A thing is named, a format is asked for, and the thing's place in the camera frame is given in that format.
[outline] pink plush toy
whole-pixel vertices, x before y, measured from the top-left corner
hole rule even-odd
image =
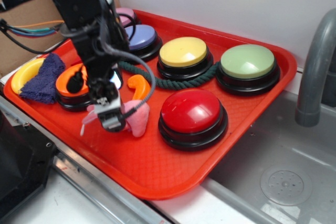
[[[124,104],[125,113],[131,110],[141,102],[141,100],[131,100]],[[124,130],[132,131],[133,136],[140,137],[146,131],[149,117],[149,105],[145,103],[133,115],[126,118],[126,126]]]
[[[131,108],[135,107],[141,102],[141,100],[131,100],[124,103],[125,113],[128,112]],[[83,126],[80,131],[80,135],[84,135],[84,127],[86,124],[91,123],[95,120],[97,115],[94,113],[94,105],[87,107],[89,114],[82,120]],[[126,118],[126,126],[123,130],[132,131],[133,136],[140,137],[146,131],[147,121],[149,117],[149,105],[147,103],[143,104],[138,110],[132,114],[130,117]]]

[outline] red tray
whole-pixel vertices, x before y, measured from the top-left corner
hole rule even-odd
[[[198,37],[206,42],[215,61],[225,50],[241,44],[258,44],[269,48],[281,69],[278,84],[268,93],[254,97],[240,97],[224,92],[213,79],[201,86],[213,92],[228,113],[228,130],[216,145],[198,152],[184,152],[167,146],[158,131],[160,109],[174,91],[157,88],[148,104],[151,108],[146,133],[135,138],[130,132],[109,133],[98,120],[85,128],[80,136],[81,120],[86,112],[67,112],[57,103],[45,105],[23,100],[11,89],[10,80],[5,95],[18,107],[38,121],[81,156],[114,179],[132,194],[149,200],[167,199],[180,195],[199,185],[212,168],[223,158],[251,124],[280,94],[295,76],[297,64],[286,50],[266,43],[246,39],[219,31],[198,27],[153,14],[135,11],[143,24],[154,27],[163,42],[183,36]],[[78,61],[71,42],[56,50],[69,67]],[[157,59],[149,66],[158,76]],[[124,72],[124,83],[131,74]],[[133,90],[124,85],[123,101],[132,99]]]

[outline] pink button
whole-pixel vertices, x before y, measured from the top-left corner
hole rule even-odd
[[[127,14],[131,16],[132,18],[135,17],[134,11],[130,8],[120,7],[120,8],[116,8],[115,10],[117,11],[118,14]],[[121,21],[122,26],[126,26],[131,22],[129,18],[125,16],[121,16],[121,15],[120,15],[120,21]]]

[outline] cardboard box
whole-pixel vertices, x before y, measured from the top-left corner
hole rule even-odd
[[[114,1],[116,6],[119,6],[119,0]],[[0,18],[6,20],[8,24],[13,26],[62,20],[52,0],[31,0],[7,12],[0,13]],[[38,51],[45,51],[63,39],[60,34],[34,39],[15,35],[13,35],[13,37],[27,47]],[[10,41],[4,34],[0,33],[0,78],[9,74],[35,56],[35,54],[22,49]]]

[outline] stainless steel sink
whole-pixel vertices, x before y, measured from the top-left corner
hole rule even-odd
[[[257,223],[334,224],[336,110],[322,106],[320,123],[306,128],[295,122],[296,101],[284,91],[202,186],[236,196]]]

